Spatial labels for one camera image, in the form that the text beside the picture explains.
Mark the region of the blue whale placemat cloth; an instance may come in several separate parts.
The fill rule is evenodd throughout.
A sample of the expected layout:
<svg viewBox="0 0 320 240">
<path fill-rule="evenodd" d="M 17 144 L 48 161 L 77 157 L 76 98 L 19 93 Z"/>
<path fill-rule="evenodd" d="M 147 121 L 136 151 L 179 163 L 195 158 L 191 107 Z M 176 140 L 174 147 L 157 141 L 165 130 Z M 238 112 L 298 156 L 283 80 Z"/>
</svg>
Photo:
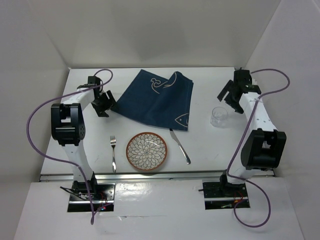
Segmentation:
<svg viewBox="0 0 320 240">
<path fill-rule="evenodd" d="M 148 126 L 188 131 L 193 86 L 179 71 L 166 79 L 142 69 L 112 111 Z"/>
</svg>

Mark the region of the floral patterned plate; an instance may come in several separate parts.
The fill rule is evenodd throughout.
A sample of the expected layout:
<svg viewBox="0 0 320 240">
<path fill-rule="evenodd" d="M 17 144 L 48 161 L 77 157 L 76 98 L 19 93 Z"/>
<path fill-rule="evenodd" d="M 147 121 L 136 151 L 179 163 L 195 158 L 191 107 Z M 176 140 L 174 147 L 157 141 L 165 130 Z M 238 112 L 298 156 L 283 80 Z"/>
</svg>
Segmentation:
<svg viewBox="0 0 320 240">
<path fill-rule="evenodd" d="M 141 132 L 133 136 L 126 146 L 126 158 L 136 169 L 153 171 L 159 168 L 168 156 L 165 140 L 153 132 Z"/>
</svg>

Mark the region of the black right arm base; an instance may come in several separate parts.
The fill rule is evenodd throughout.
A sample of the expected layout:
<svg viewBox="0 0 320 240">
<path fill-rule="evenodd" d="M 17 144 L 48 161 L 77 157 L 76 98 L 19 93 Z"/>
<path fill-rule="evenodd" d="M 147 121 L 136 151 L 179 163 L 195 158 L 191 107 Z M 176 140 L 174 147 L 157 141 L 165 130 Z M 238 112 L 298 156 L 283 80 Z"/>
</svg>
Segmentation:
<svg viewBox="0 0 320 240">
<path fill-rule="evenodd" d="M 204 207 L 206 210 L 227 210 L 237 208 L 250 208 L 249 195 L 244 183 L 230 184 L 225 175 L 219 180 L 203 180 L 202 188 Z"/>
</svg>

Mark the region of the silver table knife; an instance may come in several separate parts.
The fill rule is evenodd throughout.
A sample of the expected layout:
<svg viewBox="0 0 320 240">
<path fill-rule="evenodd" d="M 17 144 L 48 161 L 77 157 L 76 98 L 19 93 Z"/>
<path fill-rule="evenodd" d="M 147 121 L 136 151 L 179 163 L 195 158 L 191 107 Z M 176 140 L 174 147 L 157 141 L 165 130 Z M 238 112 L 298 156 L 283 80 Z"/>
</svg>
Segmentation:
<svg viewBox="0 0 320 240">
<path fill-rule="evenodd" d="M 170 136 L 171 138 L 177 143 L 178 147 L 180 148 L 183 156 L 185 157 L 185 160 L 186 160 L 186 163 L 188 165 L 191 164 L 191 160 L 190 160 L 190 157 L 188 156 L 187 152 L 185 151 L 185 149 L 183 148 L 182 144 L 180 143 L 178 137 L 176 136 L 175 132 L 173 131 L 172 128 L 169 129 L 169 132 L 170 132 Z"/>
</svg>

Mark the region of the silver fork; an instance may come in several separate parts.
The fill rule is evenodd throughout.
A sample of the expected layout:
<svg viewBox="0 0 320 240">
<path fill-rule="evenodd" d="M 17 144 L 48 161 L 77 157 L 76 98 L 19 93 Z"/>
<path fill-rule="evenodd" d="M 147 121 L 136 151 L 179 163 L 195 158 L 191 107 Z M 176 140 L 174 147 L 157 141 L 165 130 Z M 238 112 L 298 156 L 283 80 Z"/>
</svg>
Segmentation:
<svg viewBox="0 0 320 240">
<path fill-rule="evenodd" d="M 112 172 L 115 174 L 117 171 L 116 157 L 115 157 L 115 147 L 116 147 L 116 138 L 114 135 L 110 136 L 110 146 L 112 147 Z"/>
</svg>

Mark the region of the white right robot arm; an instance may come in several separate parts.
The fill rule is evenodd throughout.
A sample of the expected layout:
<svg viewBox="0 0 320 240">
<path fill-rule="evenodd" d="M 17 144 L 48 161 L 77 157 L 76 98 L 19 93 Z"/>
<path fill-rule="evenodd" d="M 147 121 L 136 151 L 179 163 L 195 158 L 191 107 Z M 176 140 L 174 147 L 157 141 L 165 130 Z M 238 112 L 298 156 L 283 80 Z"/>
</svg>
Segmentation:
<svg viewBox="0 0 320 240">
<path fill-rule="evenodd" d="M 287 136 L 272 123 L 263 96 L 250 71 L 237 69 L 217 97 L 247 120 L 235 153 L 220 176 L 218 190 L 223 196 L 230 196 L 258 172 L 273 170 L 280 164 Z"/>
</svg>

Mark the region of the clear drinking glass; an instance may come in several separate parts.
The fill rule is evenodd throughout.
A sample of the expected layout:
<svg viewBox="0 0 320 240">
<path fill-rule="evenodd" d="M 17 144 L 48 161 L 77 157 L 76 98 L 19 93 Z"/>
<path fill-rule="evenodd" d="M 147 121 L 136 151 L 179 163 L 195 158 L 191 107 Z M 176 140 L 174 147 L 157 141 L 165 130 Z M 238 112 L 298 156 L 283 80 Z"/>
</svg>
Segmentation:
<svg viewBox="0 0 320 240">
<path fill-rule="evenodd" d="M 217 106 L 211 112 L 210 124 L 216 128 L 224 128 L 227 125 L 228 116 L 224 107 Z"/>
</svg>

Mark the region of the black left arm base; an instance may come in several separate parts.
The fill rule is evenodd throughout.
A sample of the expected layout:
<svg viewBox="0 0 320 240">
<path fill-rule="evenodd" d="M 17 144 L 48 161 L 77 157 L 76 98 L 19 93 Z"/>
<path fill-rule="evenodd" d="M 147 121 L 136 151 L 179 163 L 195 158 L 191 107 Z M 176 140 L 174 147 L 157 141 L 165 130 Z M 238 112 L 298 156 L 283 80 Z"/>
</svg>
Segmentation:
<svg viewBox="0 0 320 240">
<path fill-rule="evenodd" d="M 61 190 L 69 194 L 68 213 L 91 212 L 90 198 L 87 189 L 76 190 L 72 188 L 60 187 Z M 92 198 L 93 210 L 96 212 L 113 212 L 115 199 L 116 184 L 98 184 L 95 186 L 95 191 L 90 190 Z"/>
</svg>

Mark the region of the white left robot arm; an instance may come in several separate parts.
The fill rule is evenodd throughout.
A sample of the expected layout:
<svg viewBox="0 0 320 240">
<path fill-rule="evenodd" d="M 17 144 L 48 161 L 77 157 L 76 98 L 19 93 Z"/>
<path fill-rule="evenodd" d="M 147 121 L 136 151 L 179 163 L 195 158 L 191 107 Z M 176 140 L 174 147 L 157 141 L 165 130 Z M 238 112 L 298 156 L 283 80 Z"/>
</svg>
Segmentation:
<svg viewBox="0 0 320 240">
<path fill-rule="evenodd" d="M 116 101 L 110 90 L 104 91 L 102 80 L 89 76 L 87 84 L 80 85 L 75 95 L 51 106 L 51 135 L 62 146 L 73 172 L 73 187 L 88 200 L 97 197 L 99 187 L 94 171 L 89 165 L 84 138 L 86 135 L 83 110 L 92 105 L 100 118 L 108 118 Z"/>
</svg>

